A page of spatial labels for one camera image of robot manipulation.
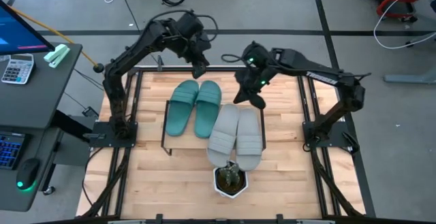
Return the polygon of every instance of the plant pot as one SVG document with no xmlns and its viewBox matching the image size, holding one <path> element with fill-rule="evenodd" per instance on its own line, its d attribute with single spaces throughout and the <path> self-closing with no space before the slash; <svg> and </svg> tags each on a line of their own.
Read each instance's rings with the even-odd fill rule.
<svg viewBox="0 0 436 224">
<path fill-rule="evenodd" d="M 240 181 L 243 182 L 240 189 L 237 189 L 235 191 L 226 191 L 226 190 L 223 190 L 223 187 L 219 186 L 219 183 L 218 183 L 219 181 L 217 180 L 219 177 L 219 168 L 216 167 L 215 169 L 213 169 L 213 186 L 214 186 L 216 192 L 218 192 L 223 197 L 229 197 L 231 199 L 238 197 L 238 195 L 240 195 L 240 193 L 242 193 L 248 187 L 248 174 L 246 172 L 242 172 L 242 171 L 239 171 L 239 173 L 240 173 L 239 174 Z"/>
</svg>

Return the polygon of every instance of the gray floor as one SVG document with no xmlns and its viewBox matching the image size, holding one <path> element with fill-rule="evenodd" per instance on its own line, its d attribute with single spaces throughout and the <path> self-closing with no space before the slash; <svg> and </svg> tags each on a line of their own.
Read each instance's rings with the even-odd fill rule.
<svg viewBox="0 0 436 224">
<path fill-rule="evenodd" d="M 151 16 L 168 8 L 160 0 L 128 0 L 138 25 L 143 27 Z M 372 0 L 322 0 L 330 30 L 371 31 L 378 20 Z M 134 30 L 124 0 L 106 4 L 103 0 L 16 0 L 14 7 L 58 30 Z M 213 15 L 221 29 L 293 29 L 322 30 L 315 0 L 186 0 L 177 8 L 194 9 Z M 436 14 L 429 0 L 416 4 L 421 18 L 413 25 L 397 20 L 383 22 L 379 29 L 389 31 L 436 30 Z M 212 29 L 210 22 L 206 28 Z M 58 37 L 46 37 L 61 41 Z M 84 46 L 95 61 L 107 63 L 137 38 L 129 36 L 71 36 Z M 220 35 L 205 54 L 212 64 L 223 65 L 223 53 L 240 54 L 255 40 L 266 47 L 295 48 L 309 59 L 330 65 L 324 37 L 301 35 Z M 407 37 L 381 37 L 389 46 L 404 44 Z M 386 50 L 373 37 L 333 37 L 339 65 L 355 73 L 373 72 L 362 83 L 367 89 L 363 110 L 353 115 L 362 149 L 364 165 L 378 217 L 436 221 L 436 152 L 433 127 L 436 91 L 433 86 L 386 84 L 384 74 L 420 74 L 434 63 L 436 43 L 428 42 L 412 49 Z M 183 65 L 175 54 L 161 54 L 166 65 Z M 147 57 L 141 64 L 152 65 Z M 84 58 L 76 66 L 96 80 L 90 63 Z M 66 92 L 85 106 L 100 109 L 102 92 L 73 74 Z M 82 108 L 64 96 L 59 108 L 68 114 L 80 114 Z M 0 211 L 2 223 L 34 223 L 72 218 L 80 194 L 83 168 L 56 170 L 51 196 L 38 195 L 26 213 Z"/>
</svg>

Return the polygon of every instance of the slide sandal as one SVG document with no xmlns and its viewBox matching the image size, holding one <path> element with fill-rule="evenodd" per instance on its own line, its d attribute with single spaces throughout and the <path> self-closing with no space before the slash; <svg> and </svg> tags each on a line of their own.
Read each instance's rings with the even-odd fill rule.
<svg viewBox="0 0 436 224">
<path fill-rule="evenodd" d="M 262 137 L 256 111 L 251 108 L 242 109 L 236 136 L 236 162 L 240 170 L 247 172 L 259 165 L 261 156 Z"/>
<path fill-rule="evenodd" d="M 196 123 L 194 132 L 199 138 L 209 138 L 217 120 L 221 105 L 221 89 L 216 82 L 207 80 L 202 83 L 196 100 Z"/>
<path fill-rule="evenodd" d="M 209 161 L 215 167 L 225 167 L 230 159 L 238 127 L 239 111 L 233 104 L 226 104 L 219 112 L 206 149 Z"/>
<path fill-rule="evenodd" d="M 194 80 L 186 80 L 175 88 L 168 109 L 166 121 L 166 133 L 171 136 L 183 134 L 194 102 L 198 94 L 198 83 Z"/>
</svg>

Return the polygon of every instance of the monitor screen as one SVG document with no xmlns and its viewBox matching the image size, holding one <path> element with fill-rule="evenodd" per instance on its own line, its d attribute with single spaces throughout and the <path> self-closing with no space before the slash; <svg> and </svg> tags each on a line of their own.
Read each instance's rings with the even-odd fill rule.
<svg viewBox="0 0 436 224">
<path fill-rule="evenodd" d="M 50 43 L 0 0 L 0 55 L 51 50 Z"/>
</svg>

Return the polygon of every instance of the wooden table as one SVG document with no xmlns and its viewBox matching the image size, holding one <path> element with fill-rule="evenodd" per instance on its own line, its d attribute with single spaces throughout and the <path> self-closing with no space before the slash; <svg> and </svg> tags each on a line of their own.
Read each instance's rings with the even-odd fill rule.
<svg viewBox="0 0 436 224">
<path fill-rule="evenodd" d="M 223 92 L 222 103 L 231 103 L 238 91 L 233 75 L 209 72 L 198 81 L 215 81 Z M 302 150 L 304 116 L 297 79 L 278 75 L 262 89 L 261 96 L 267 104 L 266 150 L 257 169 L 249 172 L 249 188 L 236 199 L 214 191 L 213 166 L 206 157 L 206 143 L 180 139 L 166 145 L 173 148 L 171 157 L 160 147 L 166 100 L 186 79 L 192 79 L 189 72 L 144 73 L 136 118 L 138 142 L 131 152 L 121 218 L 154 219 L 156 214 L 163 214 L 165 219 L 275 219 L 276 214 L 283 214 L 285 219 L 320 218 L 311 157 Z M 337 102 L 335 89 L 319 82 L 315 87 L 321 113 L 326 112 Z M 313 120 L 311 103 L 309 107 Z M 107 121 L 109 116 L 105 97 L 100 120 Z M 186 133 L 192 133 L 189 126 Z M 352 157 L 339 148 L 328 150 L 338 188 L 358 211 L 364 212 Z M 106 186 L 111 156 L 112 149 L 105 148 L 88 166 L 84 186 L 92 201 Z M 333 213 L 325 184 L 324 190 L 329 213 Z M 114 211 L 116 193 L 117 189 L 112 194 L 110 213 Z M 77 214 L 88 208 L 82 193 Z"/>
</svg>

